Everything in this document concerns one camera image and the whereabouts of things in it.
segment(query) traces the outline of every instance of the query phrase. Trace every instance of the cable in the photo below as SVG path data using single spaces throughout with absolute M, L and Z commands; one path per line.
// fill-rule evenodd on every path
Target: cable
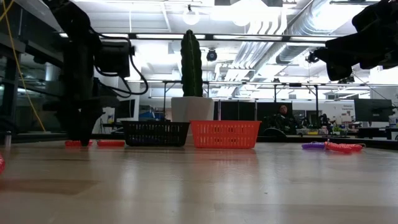
M 23 84 L 23 86 L 24 86 L 24 88 L 25 88 L 25 92 L 26 92 L 26 95 L 27 95 L 27 99 L 28 99 L 28 101 L 29 101 L 29 103 L 30 103 L 30 107 L 32 108 L 32 110 L 33 110 L 33 112 L 34 112 L 34 114 L 35 114 L 37 120 L 38 120 L 39 123 L 40 123 L 40 126 L 42 127 L 43 131 L 45 132 L 45 128 L 44 128 L 43 122 L 42 122 L 42 120 L 40 119 L 39 115 L 37 114 L 37 111 L 36 111 L 36 109 L 35 109 L 35 106 L 33 105 L 32 100 L 31 100 L 31 98 L 30 98 L 30 96 L 29 96 L 29 93 L 28 93 L 28 91 L 27 91 L 26 84 L 25 84 L 25 80 L 24 80 L 24 76 L 22 75 L 21 67 L 19 66 L 18 56 L 17 56 L 16 50 L 15 50 L 15 46 L 14 46 L 14 40 L 12 39 L 11 28 L 10 28 L 10 23 L 9 23 L 9 21 L 8 21 L 7 11 L 11 8 L 11 6 L 12 6 L 13 3 L 14 3 L 14 1 L 11 1 L 10 5 L 9 5 L 8 8 L 6 9 L 6 3 L 5 3 L 4 0 L 3 0 L 2 6 L 3 6 L 3 9 L 4 9 L 4 13 L 3 13 L 3 15 L 0 17 L 0 21 L 1 21 L 1 19 L 3 19 L 4 16 L 6 17 L 7 28 L 8 28 L 8 34 L 9 34 L 9 36 L 10 36 L 11 47 L 12 47 L 12 51 L 14 52 L 14 58 L 15 58 L 15 62 L 16 62 L 16 64 L 17 64 L 19 76 L 21 77 L 22 84 Z
M 379 96 L 381 96 L 382 98 L 384 98 L 385 100 L 389 100 L 386 97 L 384 97 L 383 95 L 381 95 L 378 91 L 376 91 L 374 88 L 372 88 L 371 86 L 369 86 L 366 82 L 362 81 L 362 79 L 360 79 L 357 75 L 355 75 L 355 73 L 353 73 L 353 75 L 359 79 L 361 82 L 363 82 L 367 87 L 369 87 L 371 90 L 373 90 L 375 93 L 377 93 Z
M 110 88 L 110 89 L 112 89 L 112 90 L 114 90 L 114 91 L 120 91 L 120 92 L 122 92 L 122 93 L 127 93 L 127 94 L 129 94 L 129 96 L 122 96 L 122 95 L 120 95 L 119 93 L 116 93 L 118 96 L 120 96 L 120 97 L 122 97 L 122 98 L 129 98 L 131 95 L 144 95 L 145 93 L 147 93 L 148 90 L 149 90 L 148 81 L 145 79 L 145 77 L 142 75 L 142 73 L 138 70 L 138 68 L 137 68 L 136 65 L 134 64 L 134 61 L 133 61 L 133 59 L 132 59 L 132 45 L 131 45 L 130 39 L 128 39 L 127 37 L 110 37 L 110 36 L 107 36 L 107 35 L 103 35 L 103 34 L 97 33 L 97 31 L 95 31 L 93 28 L 91 28 L 91 31 L 94 32 L 95 34 L 97 34 L 97 35 L 100 36 L 100 37 L 104 37 L 105 39 L 125 40 L 125 41 L 127 41 L 127 44 L 129 45 L 129 58 L 130 58 L 131 65 L 132 65 L 132 67 L 135 69 L 135 71 L 138 73 L 138 75 L 141 77 L 142 81 L 144 81 L 145 90 L 144 90 L 143 92 L 141 92 L 141 93 L 133 93 L 133 92 L 131 91 L 131 89 L 130 89 L 128 83 L 127 83 L 127 81 L 126 81 L 124 78 L 121 78 L 121 79 L 122 79 L 123 83 L 125 84 L 126 88 L 128 89 L 128 91 L 125 91 L 125 90 L 122 90 L 122 89 L 119 89 L 119 88 L 116 88 L 116 87 L 107 86 L 107 85 L 105 85 L 105 84 L 102 84 L 102 85 L 103 85 L 103 86 L 106 86 L 106 87 L 108 87 L 108 88 Z M 97 72 L 98 72 L 99 74 L 101 74 L 101 75 L 104 75 L 104 76 L 106 76 L 106 77 L 116 77 L 116 76 L 117 76 L 116 74 L 103 73 L 103 72 L 101 72 L 101 71 L 99 70 L 99 68 L 98 68 L 97 66 L 95 66 L 95 67 L 96 67 Z

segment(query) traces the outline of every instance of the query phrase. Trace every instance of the security camera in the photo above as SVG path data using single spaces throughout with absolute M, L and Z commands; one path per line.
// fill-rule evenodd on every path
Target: security camera
M 214 62 L 215 60 L 217 60 L 216 50 L 210 49 L 209 52 L 207 53 L 207 61 Z

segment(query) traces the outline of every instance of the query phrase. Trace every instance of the potted cactus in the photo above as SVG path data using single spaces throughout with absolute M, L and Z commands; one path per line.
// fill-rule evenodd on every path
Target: potted cactus
M 172 98 L 173 121 L 213 120 L 214 101 L 203 97 L 201 51 L 192 30 L 181 41 L 181 56 L 184 95 Z

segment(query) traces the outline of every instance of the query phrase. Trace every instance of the cactus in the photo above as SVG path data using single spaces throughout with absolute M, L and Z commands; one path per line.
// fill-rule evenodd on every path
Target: cactus
M 184 96 L 203 96 L 201 51 L 192 30 L 187 30 L 181 41 L 182 90 Z

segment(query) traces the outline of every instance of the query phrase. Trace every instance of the black basket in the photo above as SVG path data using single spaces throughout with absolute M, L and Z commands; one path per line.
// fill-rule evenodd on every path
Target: black basket
M 190 123 L 122 121 L 129 146 L 183 146 Z

